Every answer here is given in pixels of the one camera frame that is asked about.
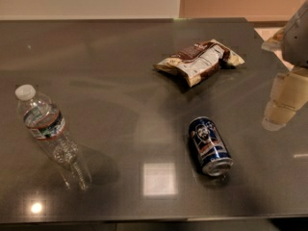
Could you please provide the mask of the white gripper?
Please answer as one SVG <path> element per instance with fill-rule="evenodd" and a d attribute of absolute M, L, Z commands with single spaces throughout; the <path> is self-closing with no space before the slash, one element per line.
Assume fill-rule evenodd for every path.
<path fill-rule="evenodd" d="M 278 131 L 308 102 L 308 0 L 261 48 L 270 52 L 282 49 L 283 59 L 296 65 L 290 72 L 276 75 L 265 108 L 263 127 Z"/>

